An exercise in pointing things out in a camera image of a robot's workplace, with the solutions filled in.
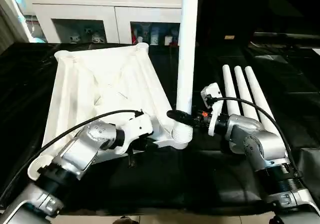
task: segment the black cloth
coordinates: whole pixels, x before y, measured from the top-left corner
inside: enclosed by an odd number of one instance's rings
[[[16,170],[40,148],[55,81],[59,50],[110,48],[105,44],[14,44],[0,56],[0,191]],[[175,107],[177,48],[150,46],[149,56],[164,91]],[[274,117],[289,140],[304,180],[320,197],[320,56],[313,50],[249,49],[238,46],[197,48],[193,104],[205,109],[204,86],[217,82],[224,94],[222,66],[252,66]],[[142,214],[163,209],[219,215],[269,211],[263,191],[244,156],[228,151],[220,136],[194,130],[185,150],[170,147],[96,164],[70,193],[64,213]],[[27,184],[14,184],[8,204]]]

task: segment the floor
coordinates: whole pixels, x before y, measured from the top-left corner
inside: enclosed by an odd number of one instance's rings
[[[130,216],[140,224],[269,224],[274,213],[250,216],[206,216],[194,214]],[[120,216],[58,216],[52,224],[112,224]]]

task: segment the white cylindrical rod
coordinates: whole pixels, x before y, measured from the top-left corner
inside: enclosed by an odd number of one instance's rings
[[[253,103],[248,86],[246,84],[245,76],[242,72],[242,68],[240,66],[236,66],[234,68],[234,70],[235,70],[234,71],[235,72],[235,79],[236,79],[236,83],[238,85],[240,98]],[[257,115],[254,107],[247,105],[245,103],[241,103],[241,105],[242,105],[242,109],[244,111],[244,113],[243,113],[244,116],[259,121],[258,115]]]
[[[235,86],[234,82],[232,80],[231,72],[230,72],[230,67],[229,65],[223,65],[222,67],[222,72],[223,72],[223,80],[224,80],[224,88],[225,88],[225,96],[226,97],[234,97],[236,98],[236,91],[235,91]],[[227,100],[226,101],[226,106],[228,109],[228,115],[236,114],[240,115],[240,109],[239,109],[239,104],[237,101],[233,100]]]
[[[250,66],[247,66],[245,69],[246,76],[248,78],[249,84],[250,84],[250,89],[252,92],[252,95],[254,96],[254,102],[257,104],[259,107],[263,108],[273,119],[274,116],[272,114],[272,111],[269,107],[269,104],[267,100],[265,99],[265,95],[260,87],[260,84],[256,78],[256,75],[253,71],[253,69]],[[265,129],[269,132],[272,132],[278,136],[280,136],[278,130],[276,127],[272,124],[272,122],[260,111],[258,111],[261,123],[264,125]]]
[[[194,83],[197,7],[198,0],[182,0],[176,109],[189,114]],[[192,140],[192,131],[190,126],[176,122],[172,137],[177,143],[188,143]]]

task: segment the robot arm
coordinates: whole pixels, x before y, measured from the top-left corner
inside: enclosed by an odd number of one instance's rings
[[[204,128],[210,136],[222,135],[236,146],[239,153],[245,154],[266,192],[264,201],[277,214],[275,221],[280,218],[282,222],[292,223],[297,215],[310,220],[308,224],[313,221],[320,223],[320,210],[301,181],[300,173],[287,158],[282,139],[266,131],[254,119],[221,114],[222,101],[212,101],[213,97],[221,97],[216,83],[205,87],[201,96],[207,108],[212,106],[211,113],[198,111],[191,116],[181,111],[168,111],[168,117],[192,127]],[[306,212],[305,207],[311,207],[307,209],[313,212]]]
[[[52,160],[38,170],[39,178],[24,191],[0,216],[0,224],[49,223],[64,206],[68,193],[96,160],[99,150],[127,151],[132,141],[151,134],[151,121],[145,114],[117,129],[101,120],[84,126]]]

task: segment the figurine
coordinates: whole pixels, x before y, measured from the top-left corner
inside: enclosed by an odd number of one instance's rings
[[[92,35],[94,31],[92,30],[91,27],[85,27],[85,28],[84,28],[84,32],[85,32],[85,34],[87,34],[87,35]]]
[[[79,33],[73,33],[72,35],[70,35],[70,43],[72,44],[77,44],[81,41],[81,36]]]
[[[104,44],[106,42],[106,39],[100,35],[99,32],[94,32],[94,34],[92,35],[92,42],[97,44]]]

